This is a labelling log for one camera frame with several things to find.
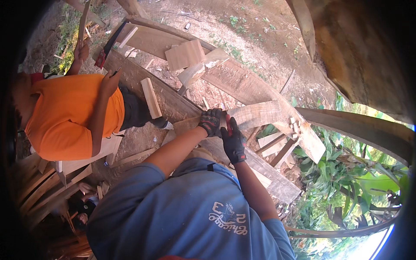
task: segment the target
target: red saw handle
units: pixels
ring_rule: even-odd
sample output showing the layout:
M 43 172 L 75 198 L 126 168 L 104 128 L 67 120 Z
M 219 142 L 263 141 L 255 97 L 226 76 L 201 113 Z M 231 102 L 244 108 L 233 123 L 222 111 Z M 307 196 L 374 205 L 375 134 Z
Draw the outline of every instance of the red saw handle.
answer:
M 233 130 L 231 129 L 231 124 L 230 124 L 230 118 L 231 117 L 229 114 L 225 115 L 225 122 L 227 123 L 228 136 L 233 135 Z

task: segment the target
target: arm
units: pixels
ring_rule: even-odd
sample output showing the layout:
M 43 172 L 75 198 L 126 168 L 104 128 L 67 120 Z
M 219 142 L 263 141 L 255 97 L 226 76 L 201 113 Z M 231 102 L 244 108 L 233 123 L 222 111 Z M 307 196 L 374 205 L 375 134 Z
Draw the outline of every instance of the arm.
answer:
M 78 75 L 79 69 L 81 68 L 84 61 L 88 58 L 89 47 L 88 47 L 89 38 L 84 40 L 83 47 L 79 47 L 80 40 L 78 40 L 77 45 L 74 50 L 74 61 L 71 64 L 71 67 L 66 72 L 65 76 Z
M 158 166 L 167 179 L 202 139 L 220 135 L 221 112 L 221 109 L 209 109 L 202 112 L 201 121 L 196 128 L 168 142 L 144 162 Z
M 245 162 L 245 138 L 238 129 L 237 122 L 234 117 L 230 120 L 228 118 L 227 127 L 231 128 L 231 131 L 227 131 L 224 127 L 221 128 L 224 151 L 235 167 L 238 181 L 241 185 L 241 191 L 248 205 L 259 215 L 261 221 L 271 218 L 279 219 L 270 194 Z
M 110 77 L 110 75 L 111 70 L 108 71 L 101 82 L 97 101 L 94 105 L 94 110 L 92 111 L 92 115 L 87 125 L 87 128 L 91 131 L 92 138 L 91 157 L 94 157 L 100 153 L 108 99 L 112 94 L 114 94 L 118 87 L 121 71 L 115 74 L 114 77 Z

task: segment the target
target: wooden stick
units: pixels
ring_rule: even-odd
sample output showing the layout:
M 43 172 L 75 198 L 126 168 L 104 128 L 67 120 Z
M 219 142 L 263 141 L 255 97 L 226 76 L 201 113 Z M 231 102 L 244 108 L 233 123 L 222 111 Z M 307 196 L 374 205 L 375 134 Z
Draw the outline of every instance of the wooden stick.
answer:
M 146 65 L 146 67 L 145 67 L 144 69 L 149 68 L 150 64 L 152 64 L 152 62 L 153 62 L 154 60 L 155 60 L 155 59 L 151 59 L 151 60 L 149 61 L 149 63 Z
M 285 161 L 285 159 L 289 156 L 289 154 L 293 151 L 293 149 L 297 146 L 299 143 L 299 139 L 293 140 L 289 139 L 285 146 L 280 150 L 280 152 L 276 155 L 276 157 L 273 159 L 273 161 L 270 163 L 272 167 L 275 167 L 278 165 L 282 165 L 282 163 Z
M 262 126 L 258 126 L 258 127 L 256 127 L 256 129 L 254 129 L 254 131 L 251 133 L 251 135 L 248 137 L 248 139 L 247 139 L 247 143 L 251 140 L 251 139 L 253 139 L 253 137 L 255 137 L 256 136 L 256 134 L 257 134 L 257 132 L 260 130 L 260 128 L 262 128 Z
M 256 151 L 256 154 L 260 154 L 260 153 L 266 151 L 267 149 L 271 148 L 272 146 L 274 146 L 275 144 L 277 144 L 278 142 L 282 141 L 285 138 L 286 138 L 285 134 L 279 135 L 275 140 L 271 141 L 270 143 L 266 144 L 262 148 L 258 149 Z
M 293 74 L 295 73 L 295 70 L 292 70 L 292 73 L 290 74 L 289 78 L 286 80 L 286 83 L 283 85 L 282 89 L 280 90 L 279 94 L 282 94 L 283 91 L 286 89 L 289 82 L 292 80 Z
M 126 36 L 126 38 L 124 38 L 122 41 L 121 41 L 121 43 L 120 43 L 120 45 L 119 45 L 119 48 L 123 48 L 125 45 L 126 45 L 126 43 L 130 40 L 130 38 L 132 38 L 133 37 L 133 35 L 134 35 L 134 33 L 138 30 L 139 28 L 138 27 L 133 27 L 133 29 L 129 32 L 129 34 Z
M 143 157 L 143 156 L 145 156 L 145 155 L 152 154 L 154 151 L 156 151 L 156 148 L 152 148 L 152 149 L 149 149 L 149 150 L 143 151 L 143 152 L 141 152 L 141 153 L 138 153 L 138 154 L 132 155 L 132 156 L 130 156 L 130 157 L 127 157 L 127 158 L 125 158 L 125 159 L 123 159 L 123 160 L 116 161 L 113 165 L 111 165 L 111 166 L 110 166 L 110 168 L 114 168 L 114 167 L 120 166 L 120 165 L 122 165 L 122 164 L 128 163 L 128 162 L 130 162 L 130 161 L 133 161 L 133 160 L 139 159 L 139 158 L 141 158 L 141 157 Z

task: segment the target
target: sleeve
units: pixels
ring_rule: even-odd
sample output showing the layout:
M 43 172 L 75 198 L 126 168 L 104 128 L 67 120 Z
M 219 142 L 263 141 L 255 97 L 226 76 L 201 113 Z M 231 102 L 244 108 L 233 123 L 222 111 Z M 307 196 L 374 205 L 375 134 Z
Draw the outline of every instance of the sleeve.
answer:
M 87 224 L 91 246 L 111 246 L 118 239 L 123 223 L 147 194 L 165 180 L 163 172 L 152 163 L 141 163 L 124 173 L 97 205 Z
M 280 253 L 282 254 L 282 259 L 295 260 L 295 253 L 290 245 L 283 223 L 276 218 L 271 218 L 263 221 L 263 224 L 275 239 L 277 246 L 280 249 Z
M 72 161 L 91 158 L 91 131 L 70 121 L 46 131 L 38 154 L 48 161 Z

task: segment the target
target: person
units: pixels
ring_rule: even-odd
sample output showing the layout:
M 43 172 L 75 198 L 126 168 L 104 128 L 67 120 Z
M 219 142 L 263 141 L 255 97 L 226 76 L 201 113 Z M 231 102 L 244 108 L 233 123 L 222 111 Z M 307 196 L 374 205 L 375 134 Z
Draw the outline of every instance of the person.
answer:
M 88 38 L 74 50 L 74 61 L 64 77 L 43 79 L 42 73 L 19 73 L 12 86 L 17 127 L 24 129 L 34 150 L 45 160 L 81 160 L 101 150 L 103 137 L 151 121 L 159 128 L 168 122 L 152 119 L 146 102 L 126 87 L 118 88 L 120 70 L 113 77 L 78 75 L 88 57 Z
M 97 259 L 295 259 L 273 200 L 245 162 L 235 119 L 229 134 L 220 116 L 204 111 L 196 128 L 111 188 L 86 228 Z M 213 136 L 222 136 L 238 179 L 208 151 L 193 151 Z
M 77 230 L 84 231 L 88 218 L 98 205 L 99 199 L 97 189 L 89 184 L 81 182 L 78 186 L 84 196 L 75 202 L 78 214 L 72 219 L 72 223 Z

